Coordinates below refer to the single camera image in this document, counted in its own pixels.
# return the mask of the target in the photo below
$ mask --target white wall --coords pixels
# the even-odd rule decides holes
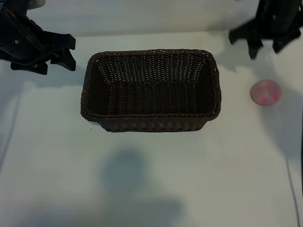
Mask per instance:
[[[73,35],[225,30],[253,17],[258,0],[46,0],[28,12],[44,30]]]

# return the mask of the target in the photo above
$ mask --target basket rim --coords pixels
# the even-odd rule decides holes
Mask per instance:
[[[129,56],[140,56],[140,55],[179,55],[179,54],[203,54],[212,64],[213,74],[214,74],[214,86],[216,90],[215,103],[213,108],[208,113],[151,113],[151,114],[96,114],[89,111],[86,105],[86,94],[89,92],[90,83],[88,81],[89,77],[92,75],[89,73],[92,71],[93,67],[98,65],[100,57],[129,57]],[[219,70],[217,68],[216,62],[213,55],[205,50],[190,50],[190,49],[156,49],[156,50],[146,50],[146,51],[106,51],[96,53],[89,60],[86,75],[83,84],[83,91],[81,95],[81,115],[88,121],[94,122],[105,122],[105,121],[128,121],[128,120],[206,120],[210,121],[215,119],[221,110],[221,89],[219,84]]]

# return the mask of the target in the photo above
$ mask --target rectangular basket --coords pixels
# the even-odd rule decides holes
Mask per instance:
[[[219,71],[201,50],[98,53],[81,98],[82,116],[112,132],[196,131],[220,107]]]

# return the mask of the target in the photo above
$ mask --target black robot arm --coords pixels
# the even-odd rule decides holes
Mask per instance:
[[[46,62],[75,71],[70,49],[71,35],[43,31],[26,14],[31,0],[0,0],[0,60],[11,62],[13,70],[47,74]]]
[[[263,47],[262,39],[273,40],[275,53],[301,35],[303,26],[302,0],[260,0],[256,17],[231,30],[229,40],[234,44],[246,39],[251,59]]]

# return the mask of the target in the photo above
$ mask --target pink ball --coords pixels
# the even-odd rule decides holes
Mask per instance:
[[[273,80],[264,79],[252,86],[250,96],[258,105],[273,105],[281,98],[282,89]]]

